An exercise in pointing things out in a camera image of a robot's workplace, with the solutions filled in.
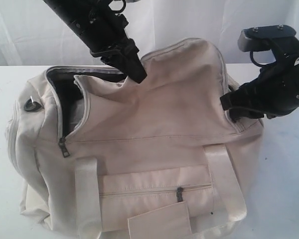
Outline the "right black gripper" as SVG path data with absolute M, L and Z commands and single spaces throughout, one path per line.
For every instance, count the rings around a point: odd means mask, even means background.
M 256 79 L 220 97 L 223 110 L 235 109 L 235 118 L 269 119 L 299 107 L 299 40 L 270 40 L 273 63 L 261 65 Z

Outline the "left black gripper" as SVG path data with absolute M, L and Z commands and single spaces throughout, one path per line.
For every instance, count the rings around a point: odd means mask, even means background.
M 126 33 L 123 15 L 131 0 L 111 8 L 111 0 L 46 0 L 44 3 L 77 35 L 95 58 L 140 84 L 147 73 L 138 57 L 139 49 Z

